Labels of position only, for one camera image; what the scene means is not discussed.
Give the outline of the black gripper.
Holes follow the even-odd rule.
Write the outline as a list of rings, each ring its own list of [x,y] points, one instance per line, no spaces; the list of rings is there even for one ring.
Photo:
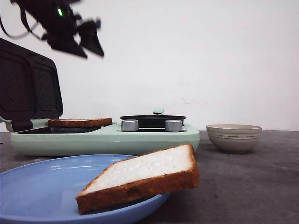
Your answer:
[[[71,4],[76,0],[12,0],[21,11],[21,21],[30,31],[27,24],[26,12],[28,12],[46,33],[42,40],[46,40],[52,49],[87,58],[83,48],[104,57],[105,53],[99,42],[97,29],[101,28],[101,21],[86,21],[77,25],[82,17],[74,14]],[[74,40],[74,35],[79,34],[80,44]]]

